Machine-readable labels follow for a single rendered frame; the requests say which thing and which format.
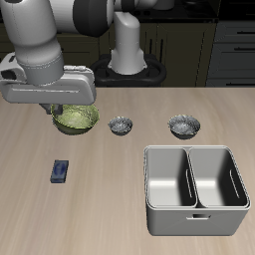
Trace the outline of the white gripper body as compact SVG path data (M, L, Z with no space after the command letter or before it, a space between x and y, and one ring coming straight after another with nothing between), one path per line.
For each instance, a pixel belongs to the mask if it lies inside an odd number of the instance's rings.
M0 92L18 104L91 105L97 95L94 73L85 66L65 66L60 80L44 86L28 84L20 68L0 71Z

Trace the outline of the green bowl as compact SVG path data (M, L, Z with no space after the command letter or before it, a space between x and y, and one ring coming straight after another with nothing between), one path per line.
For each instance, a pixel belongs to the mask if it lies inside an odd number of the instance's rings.
M100 119L98 109L94 105L63 105L61 115L51 114L58 130L68 135L77 135L89 131Z

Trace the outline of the small grey fluted dish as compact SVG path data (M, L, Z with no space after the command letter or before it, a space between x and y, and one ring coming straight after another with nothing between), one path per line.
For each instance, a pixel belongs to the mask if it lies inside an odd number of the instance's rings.
M115 117L110 120L108 126L112 133L116 135L126 135L132 129L132 121L126 117Z

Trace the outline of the small dark blue box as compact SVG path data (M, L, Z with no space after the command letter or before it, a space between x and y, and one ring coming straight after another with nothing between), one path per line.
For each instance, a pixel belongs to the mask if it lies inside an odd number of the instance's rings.
M69 162L56 159L53 165L50 181L52 183L64 183L66 181Z

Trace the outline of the large grey fluted dish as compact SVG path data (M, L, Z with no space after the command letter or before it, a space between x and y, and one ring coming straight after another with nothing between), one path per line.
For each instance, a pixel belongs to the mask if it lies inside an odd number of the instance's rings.
M171 133L179 139L191 139L200 130L200 122L193 116L178 115L168 121Z

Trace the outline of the dark kitchen cupboard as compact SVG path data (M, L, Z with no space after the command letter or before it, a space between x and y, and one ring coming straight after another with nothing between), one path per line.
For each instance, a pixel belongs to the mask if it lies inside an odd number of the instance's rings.
M109 68L121 75L134 75L147 67L145 54L153 54L166 68L164 87L202 87L210 58L211 40L204 36L212 24L141 24L128 12L112 15L116 47Z

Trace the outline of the dark grey drawer unit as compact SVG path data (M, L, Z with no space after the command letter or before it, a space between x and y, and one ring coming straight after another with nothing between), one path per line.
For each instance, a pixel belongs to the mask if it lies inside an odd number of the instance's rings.
M217 23L206 87L255 87L255 21Z

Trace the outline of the white two-bin basket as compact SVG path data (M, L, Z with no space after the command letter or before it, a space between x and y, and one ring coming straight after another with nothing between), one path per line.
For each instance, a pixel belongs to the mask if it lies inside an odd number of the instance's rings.
M234 155L224 145L149 145L143 170L153 236L230 236L250 209Z

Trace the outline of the flat black base plate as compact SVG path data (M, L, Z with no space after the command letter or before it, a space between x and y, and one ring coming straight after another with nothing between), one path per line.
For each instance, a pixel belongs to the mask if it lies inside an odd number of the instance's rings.
M110 54L102 54L90 69L94 72L95 85L101 88L157 88L166 78L166 68L155 55L145 54L147 67L134 75L121 75L109 68Z

